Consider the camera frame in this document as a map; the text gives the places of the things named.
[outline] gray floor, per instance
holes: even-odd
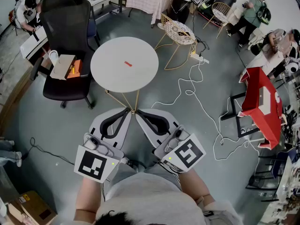
[[[155,47],[164,32],[157,26],[150,28],[150,15],[134,10],[128,18],[128,12],[129,10],[123,14],[110,15],[98,25],[101,43],[116,37],[132,36]],[[203,56],[210,63],[201,65],[203,82],[195,85],[196,95],[206,112],[217,121],[219,116],[226,111],[227,98],[246,90],[244,84],[238,83],[239,74],[244,68],[235,52],[238,35],[228,38],[224,31],[216,40],[217,27],[208,25],[205,30],[202,30],[205,20],[198,14],[194,22],[195,34],[201,40],[206,41],[210,47],[209,51],[203,52]],[[190,28],[193,27],[191,15],[187,25]],[[202,48],[199,44],[197,53]],[[116,47],[116,56],[119,49],[122,48]],[[158,73],[153,81],[141,90],[140,108],[150,108],[156,101],[171,103],[179,94],[178,79],[188,79],[190,67],[197,63],[194,59],[190,59],[180,69],[164,71],[165,64],[174,49],[175,46],[166,46],[157,50]],[[183,62],[187,52],[188,47],[180,48],[170,66],[177,66]],[[249,51],[242,51],[240,54],[245,63],[253,58]],[[192,78],[201,79],[197,68],[193,69]],[[36,143],[45,150],[63,155],[74,162],[77,146],[82,144],[83,134],[88,131],[93,119],[103,112],[119,107],[119,104],[107,96],[103,88],[92,82],[90,95],[96,103],[93,110],[88,109],[84,100],[68,102],[66,109],[61,109],[60,102],[43,97],[44,82],[45,79],[39,76],[31,85],[21,99],[5,136],[15,140],[16,148],[22,153],[30,149],[30,138],[35,137]],[[212,150],[217,136],[215,125],[205,115],[195,96],[185,95],[186,89],[192,89],[191,84],[181,82],[182,95],[177,102],[172,106],[156,105],[155,108],[171,112],[190,133],[196,134],[207,155],[196,165],[195,170],[206,182],[212,195],[218,200],[229,200],[244,217],[246,225],[257,224],[267,204],[259,202],[258,193],[245,190],[258,161],[257,152],[251,146],[242,147],[237,149],[228,160],[215,161]],[[284,103],[288,103],[288,95],[284,87],[278,92]],[[128,98],[134,103],[135,93],[128,94]],[[222,134],[236,140],[237,128],[234,119],[221,124]],[[250,128],[251,120],[245,118],[242,125]],[[244,142],[243,139],[238,143],[225,141],[221,146],[219,141],[215,146],[217,158],[227,157],[237,145]],[[152,146],[146,140],[135,119],[131,121],[122,150],[127,157],[148,165],[154,159],[151,155]],[[72,165],[33,149],[20,169],[10,164],[6,166],[6,170],[20,192],[34,189],[56,209],[59,216],[55,224],[73,218],[76,194],[82,177],[73,172]]]

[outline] white cable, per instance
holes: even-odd
[[[151,108],[153,108],[153,106],[156,104],[156,103],[159,103],[159,104],[162,104],[162,105],[173,105],[173,104],[175,104],[175,102],[177,101],[177,99],[180,97],[180,95],[181,95],[181,87],[180,87],[180,81],[181,80],[183,80],[183,81],[186,81],[186,82],[191,82],[192,83],[192,85],[193,85],[193,87],[194,87],[194,91],[192,91],[192,90],[186,90],[185,91],[185,94],[186,95],[188,95],[188,96],[190,96],[190,95],[195,95],[195,97],[196,97],[196,99],[198,100],[198,102],[200,103],[200,106],[201,106],[201,108],[203,109],[203,111],[205,112],[205,114],[214,122],[214,124],[215,124],[215,126],[216,126],[216,129],[217,129],[217,132],[218,132],[218,135],[217,135],[217,137],[216,137],[216,139],[215,139],[215,141],[214,141],[214,144],[213,144],[213,153],[214,153],[214,158],[215,158],[215,160],[216,161],[223,161],[223,160],[227,160],[239,147],[242,147],[243,145],[245,146],[245,148],[247,148],[248,146],[249,146],[249,144],[251,144],[251,146],[253,147],[253,149],[255,150],[255,151],[257,151],[257,153],[258,153],[258,156],[259,156],[259,151],[253,146],[253,144],[250,142],[250,139],[249,139],[249,136],[247,136],[248,137],[248,139],[245,141],[245,142],[243,142],[243,144],[242,145],[239,145],[238,147],[236,147],[236,149],[234,150],[234,151],[232,151],[226,158],[220,158],[220,159],[217,159],[216,158],[216,154],[215,154],[215,144],[216,144],[216,141],[217,141],[217,139],[218,139],[218,137],[219,136],[221,136],[222,137],[222,139],[220,140],[220,143],[221,144],[223,144],[223,141],[225,140],[225,139],[227,139],[227,140],[229,140],[229,141],[232,141],[232,142],[234,142],[234,143],[238,143],[239,142],[239,140],[240,140],[240,138],[238,139],[238,140],[233,140],[233,139],[231,139],[231,138],[228,138],[228,137],[223,137],[223,135],[221,134],[221,123],[220,123],[220,119],[221,119],[221,117],[223,117],[223,116],[225,116],[227,113],[228,113],[228,102],[229,102],[229,98],[227,99],[227,112],[225,113],[225,114],[223,114],[223,115],[221,115],[220,117],[219,117],[219,128],[217,127],[217,124],[216,124],[216,122],[215,122],[215,120],[211,117],[211,116],[209,116],[208,115],[208,113],[205,111],[205,109],[203,108],[203,105],[202,105],[202,103],[200,102],[200,100],[199,100],[199,98],[197,97],[197,95],[195,94],[195,92],[196,92],[196,87],[194,86],[194,83],[200,83],[200,82],[202,82],[203,81],[203,74],[202,74],[202,72],[201,72],[201,70],[200,70],[200,65],[202,65],[202,64],[204,64],[204,62],[203,63],[201,63],[201,62],[199,62],[198,64],[196,64],[196,65],[193,65],[193,66],[191,66],[191,68],[190,68],[190,70],[189,70],[189,74],[188,74],[188,77],[189,77],[189,80],[187,80],[187,79],[183,79],[183,78],[179,78],[178,79],[178,87],[179,87],[179,91],[180,91],[180,93],[179,93],[179,95],[175,98],[175,100],[174,100],[174,102],[172,102],[172,103],[169,103],[169,104],[166,104],[166,103],[162,103],[162,102],[155,102],[152,106],[151,106]],[[191,71],[192,71],[192,68],[193,67],[195,67],[195,66],[198,66],[198,70],[200,71],[200,73],[201,73],[201,77],[202,77],[202,80],[200,80],[200,81],[195,81],[195,80],[192,80],[191,79]],[[255,168],[255,172],[254,172],[254,176],[255,176],[255,174],[256,174],[256,170],[257,170],[257,167],[258,167],[258,164],[259,164],[259,158],[258,158],[258,162],[257,162],[257,165],[256,165],[256,168]]]

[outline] red object on table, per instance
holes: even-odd
[[[247,73],[249,75],[247,78],[248,87],[246,97],[242,105],[242,112],[244,115],[249,115],[253,119],[254,123],[259,127],[267,140],[265,143],[261,143],[259,147],[271,150],[279,144],[282,101],[281,99],[279,102],[276,101],[276,89],[260,67],[248,68]],[[266,87],[271,96],[271,112],[266,115],[264,115],[258,108],[259,89],[261,87]]]

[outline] black office chair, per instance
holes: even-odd
[[[66,101],[85,99],[92,109],[87,95],[90,89],[91,73],[90,61],[93,51],[88,46],[86,37],[91,5],[86,0],[79,0],[77,5],[66,6],[41,12],[40,19],[48,37],[49,45],[58,54],[76,55],[82,60],[80,77],[67,80],[53,79],[50,72],[41,66],[43,58],[37,60],[31,72],[34,80],[41,71],[47,75],[43,95],[52,100],[62,101],[61,107],[65,108]]]
[[[42,3],[42,12],[48,12],[52,9],[56,8],[62,8],[65,6],[73,6],[77,4],[77,0],[43,0]],[[91,18],[89,20],[89,26],[88,26],[88,32],[87,32],[88,38],[94,38],[98,47],[100,47],[100,36],[97,31],[95,16],[94,16],[94,10],[91,9]]]

